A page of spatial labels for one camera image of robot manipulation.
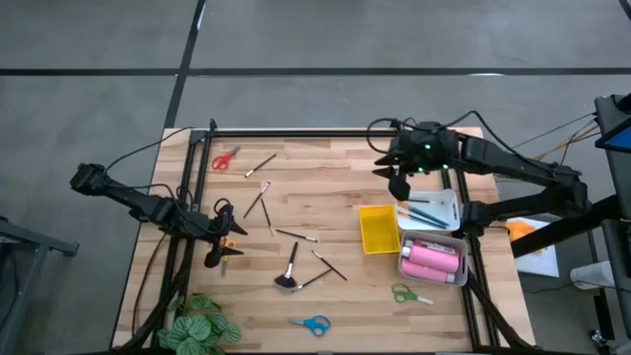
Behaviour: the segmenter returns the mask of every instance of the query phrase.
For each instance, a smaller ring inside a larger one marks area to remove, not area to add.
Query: green plant
[[[169,312],[182,310],[171,329],[158,330],[161,347],[175,350],[177,355],[225,355],[218,345],[223,337],[229,343],[241,340],[238,326],[228,323],[221,306],[204,295],[194,295],[184,301],[178,297],[169,305]]]

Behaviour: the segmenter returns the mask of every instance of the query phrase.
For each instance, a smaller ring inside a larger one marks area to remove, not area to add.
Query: yellow bin
[[[401,240],[393,205],[360,206],[359,222],[364,253],[400,252]]]

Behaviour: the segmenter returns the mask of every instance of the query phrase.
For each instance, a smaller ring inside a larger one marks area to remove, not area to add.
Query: red scissors
[[[215,158],[213,160],[213,169],[219,170],[219,171],[226,170],[228,166],[230,165],[230,159],[234,157],[235,155],[237,155],[237,152],[239,152],[240,149],[241,147],[238,146],[237,148],[230,151],[230,153],[224,154],[223,156],[219,156]]]

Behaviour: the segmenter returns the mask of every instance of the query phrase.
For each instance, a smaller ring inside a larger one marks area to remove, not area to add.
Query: wooden table
[[[463,128],[462,131],[481,135],[479,128]],[[153,183],[166,183],[173,190],[178,186],[188,135],[188,131],[183,131],[162,144]],[[378,147],[385,147],[388,140],[374,139]],[[188,287],[189,293],[208,294],[223,306],[228,320],[241,327],[242,341],[226,344],[227,351],[470,350],[458,287],[411,282],[397,274],[396,254],[363,253],[359,206],[394,202],[386,189],[387,181],[371,174],[378,154],[368,147],[366,139],[213,139],[211,162],[237,145],[242,149],[227,172],[213,171],[209,164],[202,212],[212,213],[218,198],[230,199],[236,206],[238,223],[249,233],[248,236],[231,234],[245,255],[231,257],[227,275],[221,277],[220,267],[203,266],[209,246],[198,242]],[[250,178],[244,178],[245,172],[273,153],[278,154],[274,160]],[[466,180],[472,200],[498,200],[492,176],[466,176]],[[285,271],[296,239],[279,234],[272,237],[260,203],[243,219],[245,210],[267,181],[271,181],[271,185],[264,199],[272,225],[320,240],[319,244],[300,242],[293,274],[296,280],[305,282],[326,270],[311,253],[315,249],[347,276],[348,281],[329,273],[293,295],[281,294],[273,286],[273,279]],[[408,181],[416,189],[443,189],[438,174],[418,175]],[[167,194],[159,187],[152,193]],[[112,345],[122,344],[130,337],[134,300],[149,256],[161,236],[162,233],[149,224],[140,230]],[[501,229],[488,229],[480,242],[494,303],[518,334],[533,344],[526,303],[506,233]],[[167,244],[163,242],[161,246],[141,298],[140,323],[158,301]],[[405,282],[419,295],[434,300],[434,306],[396,303],[390,286],[398,282]],[[482,343],[488,344],[477,301],[475,310]],[[326,315],[332,321],[332,328],[324,338],[316,338],[306,328],[287,322],[288,317],[315,315]]]

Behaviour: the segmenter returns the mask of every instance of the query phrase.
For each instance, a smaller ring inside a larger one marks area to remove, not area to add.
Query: gray floor
[[[194,6],[0,0],[0,68],[178,67]],[[207,5],[192,66],[625,66],[630,32],[614,0],[218,0]],[[138,226],[115,203],[72,192],[68,180],[80,162],[108,163],[155,140],[174,82],[0,77],[0,214],[81,243],[74,259],[47,261],[22,353],[108,347]],[[224,127],[365,126],[382,116],[447,122],[474,108],[517,143],[594,110],[596,96],[629,92],[629,83],[628,76],[189,78],[175,126],[206,126],[210,117]],[[550,149],[580,126],[521,151]],[[155,153],[112,173],[146,183]],[[591,199],[613,192],[591,141],[573,146],[566,163],[584,172]],[[510,198],[537,189],[502,182],[500,191]],[[525,290],[563,285],[571,268],[590,262],[584,237],[558,250],[563,277],[524,276]],[[566,289],[526,301],[539,345],[594,352],[586,337],[596,327],[590,294]]]

